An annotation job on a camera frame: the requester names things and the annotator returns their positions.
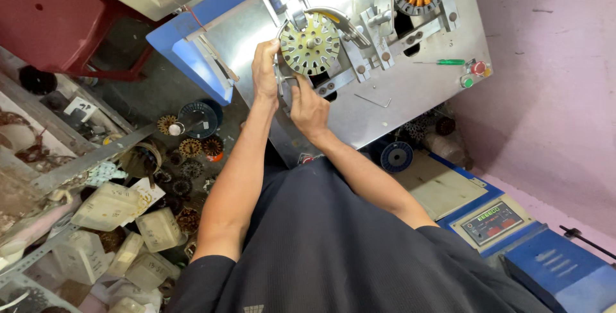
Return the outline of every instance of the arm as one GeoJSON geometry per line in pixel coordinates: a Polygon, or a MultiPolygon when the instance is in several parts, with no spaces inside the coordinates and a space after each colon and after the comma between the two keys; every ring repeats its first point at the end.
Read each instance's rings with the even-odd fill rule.
{"type": "Polygon", "coordinates": [[[272,64],[279,46],[278,39],[257,46],[252,62],[254,103],[203,206],[192,261],[208,255],[222,255],[234,261],[240,258],[250,216],[261,193],[267,135],[278,109],[278,88],[272,64]]]}
{"type": "Polygon", "coordinates": [[[365,156],[340,141],[329,128],[329,102],[310,88],[302,75],[296,75],[299,87],[293,86],[291,119],[334,166],[350,188],[372,204],[396,215],[414,229],[438,226],[406,189],[365,156]]]}

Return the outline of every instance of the logo on shirt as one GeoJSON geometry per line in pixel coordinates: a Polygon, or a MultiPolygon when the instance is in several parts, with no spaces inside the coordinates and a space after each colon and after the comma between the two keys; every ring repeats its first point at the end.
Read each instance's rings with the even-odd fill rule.
{"type": "Polygon", "coordinates": [[[264,307],[264,304],[259,304],[258,306],[244,307],[244,313],[261,313],[263,312],[264,307]]]}

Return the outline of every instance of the screwdriver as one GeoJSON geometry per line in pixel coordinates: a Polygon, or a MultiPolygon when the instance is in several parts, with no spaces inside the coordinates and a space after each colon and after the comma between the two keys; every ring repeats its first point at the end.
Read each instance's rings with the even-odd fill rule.
{"type": "Polygon", "coordinates": [[[439,61],[415,61],[414,64],[464,65],[464,59],[441,59],[439,61]]]}

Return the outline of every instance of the hand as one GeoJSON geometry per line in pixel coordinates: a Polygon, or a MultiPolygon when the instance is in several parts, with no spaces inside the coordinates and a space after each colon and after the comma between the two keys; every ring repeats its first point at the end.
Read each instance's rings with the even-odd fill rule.
{"type": "Polygon", "coordinates": [[[297,78],[299,87],[291,87],[293,94],[291,120],[308,141],[317,145],[316,142],[329,133],[329,128],[327,128],[329,101],[318,96],[312,90],[306,77],[300,74],[293,75],[297,78]]]}
{"type": "Polygon", "coordinates": [[[278,84],[273,72],[273,57],[278,53],[280,40],[261,42],[257,45],[252,61],[254,100],[270,101],[278,107],[278,84]]]}

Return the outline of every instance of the digital control panel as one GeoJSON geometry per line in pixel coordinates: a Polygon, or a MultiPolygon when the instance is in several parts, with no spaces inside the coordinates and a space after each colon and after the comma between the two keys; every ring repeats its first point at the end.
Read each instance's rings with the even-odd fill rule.
{"type": "Polygon", "coordinates": [[[461,226],[481,246],[523,222],[519,215],[501,201],[461,226]]]}

